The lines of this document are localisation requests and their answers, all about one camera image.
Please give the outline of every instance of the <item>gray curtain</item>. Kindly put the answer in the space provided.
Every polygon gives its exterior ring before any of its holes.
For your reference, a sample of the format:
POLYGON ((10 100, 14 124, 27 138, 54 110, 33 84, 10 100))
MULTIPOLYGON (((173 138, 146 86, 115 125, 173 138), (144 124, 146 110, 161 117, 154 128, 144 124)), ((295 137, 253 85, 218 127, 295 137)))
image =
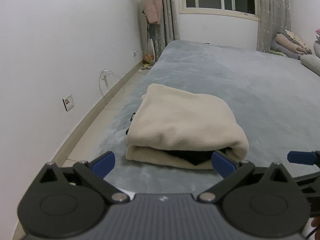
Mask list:
POLYGON ((153 41, 155 47, 155 60, 157 61, 170 41, 179 40, 177 12, 174 0, 162 0, 163 16, 160 24, 156 25, 153 41))
POLYGON ((291 30, 289 0, 258 0, 258 15, 257 50, 269 53, 276 33, 291 30))

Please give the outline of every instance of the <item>window frame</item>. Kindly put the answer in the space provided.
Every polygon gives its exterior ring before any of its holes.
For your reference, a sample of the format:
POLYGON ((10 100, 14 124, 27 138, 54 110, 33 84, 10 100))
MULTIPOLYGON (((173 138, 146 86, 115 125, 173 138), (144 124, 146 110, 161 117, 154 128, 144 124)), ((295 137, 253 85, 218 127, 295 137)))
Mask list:
MULTIPOLYGON (((199 6, 199 0, 195 0, 195 1, 196 1, 196 6, 199 6)), ((190 8, 190 7, 187 7, 186 0, 179 0, 179 11, 180 11, 180 14, 223 15, 223 16, 231 16, 231 17, 244 18, 244 19, 258 21, 259 17, 257 15, 257 8, 258 8, 258 1, 257 0, 254 0, 254 5, 255 5, 256 14, 250 14, 250 13, 244 13, 244 12, 238 12, 238 11, 225 10, 224 9, 224 0, 221 0, 222 9, 199 8, 199 7, 190 8)), ((235 0, 232 0, 232 9, 235 9, 235 8, 236 8, 235 0)))

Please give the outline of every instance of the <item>window sill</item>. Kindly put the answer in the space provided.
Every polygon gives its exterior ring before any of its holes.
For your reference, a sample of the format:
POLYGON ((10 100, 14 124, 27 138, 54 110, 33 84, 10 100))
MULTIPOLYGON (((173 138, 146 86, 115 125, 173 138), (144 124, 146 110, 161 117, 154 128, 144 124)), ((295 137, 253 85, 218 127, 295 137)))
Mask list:
POLYGON ((230 10, 213 9, 213 8, 183 8, 180 9, 180 14, 211 14, 211 15, 223 15, 230 17, 243 18, 253 21, 258 21, 258 15, 243 13, 230 10))

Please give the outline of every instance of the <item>black cloth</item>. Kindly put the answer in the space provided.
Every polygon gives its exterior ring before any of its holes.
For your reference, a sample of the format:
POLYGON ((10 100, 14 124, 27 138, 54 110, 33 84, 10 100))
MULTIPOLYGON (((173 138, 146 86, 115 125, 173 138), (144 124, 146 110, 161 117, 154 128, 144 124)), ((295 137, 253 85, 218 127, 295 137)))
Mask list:
MULTIPOLYGON (((221 149, 220 151, 226 153, 226 149, 221 149)), ((176 156, 178 158, 184 159, 194 166, 197 166, 201 163, 207 162, 211 160, 211 155, 213 151, 206 151, 206 152, 198 152, 198 151, 166 151, 164 152, 176 156)))

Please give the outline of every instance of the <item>human hand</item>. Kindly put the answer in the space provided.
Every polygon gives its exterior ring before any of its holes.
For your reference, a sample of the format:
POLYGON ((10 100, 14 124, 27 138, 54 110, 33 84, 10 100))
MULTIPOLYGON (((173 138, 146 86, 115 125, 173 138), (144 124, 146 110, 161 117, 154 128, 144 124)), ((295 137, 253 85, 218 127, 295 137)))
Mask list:
MULTIPOLYGON (((316 217, 313 219, 311 222, 312 227, 317 227, 320 225, 320 217, 316 217)), ((316 234, 315 234, 315 240, 320 240, 320 228, 317 229, 316 234)))

